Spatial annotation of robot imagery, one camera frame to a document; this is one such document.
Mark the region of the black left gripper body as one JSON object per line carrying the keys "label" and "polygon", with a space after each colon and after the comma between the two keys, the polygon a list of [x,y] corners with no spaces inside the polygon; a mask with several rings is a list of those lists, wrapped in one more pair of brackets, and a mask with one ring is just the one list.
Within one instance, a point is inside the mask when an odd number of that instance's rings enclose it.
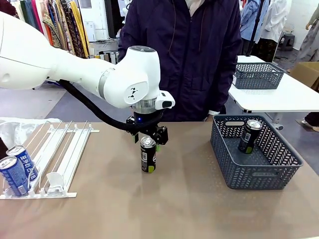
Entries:
{"label": "black left gripper body", "polygon": [[166,126],[159,126],[163,116],[163,111],[157,111],[151,114],[140,114],[134,112],[133,116],[126,119],[126,124],[141,126],[141,129],[128,130],[127,132],[134,136],[136,133],[148,135],[156,144],[165,145],[168,141],[168,129]]}

